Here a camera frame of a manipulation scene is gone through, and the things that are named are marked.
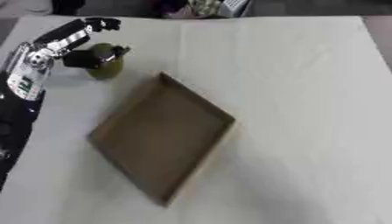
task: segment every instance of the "cardboard box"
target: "cardboard box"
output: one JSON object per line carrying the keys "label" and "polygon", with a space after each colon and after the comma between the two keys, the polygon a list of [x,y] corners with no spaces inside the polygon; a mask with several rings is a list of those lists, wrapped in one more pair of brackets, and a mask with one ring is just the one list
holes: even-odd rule
{"label": "cardboard box", "polygon": [[90,140],[150,198],[167,206],[234,121],[161,73],[132,93]]}

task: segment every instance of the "floor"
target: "floor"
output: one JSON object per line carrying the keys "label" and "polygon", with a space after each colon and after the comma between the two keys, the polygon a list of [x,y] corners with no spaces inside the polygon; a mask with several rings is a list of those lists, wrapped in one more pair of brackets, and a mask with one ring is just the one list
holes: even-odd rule
{"label": "floor", "polygon": [[381,0],[254,0],[249,16],[392,15]]}
{"label": "floor", "polygon": [[[148,17],[150,1],[87,0],[80,14]],[[336,15],[392,15],[392,2],[389,0],[252,0],[246,16]]]}

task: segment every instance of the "robotic hand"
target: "robotic hand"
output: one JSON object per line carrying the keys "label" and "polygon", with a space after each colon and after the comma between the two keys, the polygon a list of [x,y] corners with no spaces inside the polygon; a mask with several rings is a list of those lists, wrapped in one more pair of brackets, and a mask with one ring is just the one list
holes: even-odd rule
{"label": "robotic hand", "polygon": [[43,83],[54,61],[62,59],[67,67],[99,68],[117,60],[130,49],[114,46],[101,55],[73,49],[88,42],[92,32],[118,31],[120,24],[114,18],[76,19],[10,53],[0,71],[0,191],[32,132],[45,98]]}

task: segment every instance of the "green object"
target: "green object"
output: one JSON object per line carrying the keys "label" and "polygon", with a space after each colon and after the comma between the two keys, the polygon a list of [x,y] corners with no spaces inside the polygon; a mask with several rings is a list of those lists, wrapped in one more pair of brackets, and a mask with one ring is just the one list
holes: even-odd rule
{"label": "green object", "polygon": [[[93,45],[90,50],[96,53],[104,53],[110,51],[113,46],[108,43],[100,43]],[[88,69],[88,73],[97,80],[107,80],[115,78],[123,70],[123,58],[104,63],[99,69]]]}

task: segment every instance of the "table surface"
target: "table surface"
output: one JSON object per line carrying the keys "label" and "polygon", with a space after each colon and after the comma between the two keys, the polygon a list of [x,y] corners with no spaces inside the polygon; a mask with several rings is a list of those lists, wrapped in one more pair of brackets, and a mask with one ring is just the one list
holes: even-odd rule
{"label": "table surface", "polygon": [[[21,19],[0,60],[70,19]],[[132,46],[122,75],[99,82],[53,69],[30,142],[0,195],[2,223],[392,223],[392,76],[359,17],[122,21],[121,31],[90,43]],[[166,209],[86,140],[160,71],[237,118]]]}

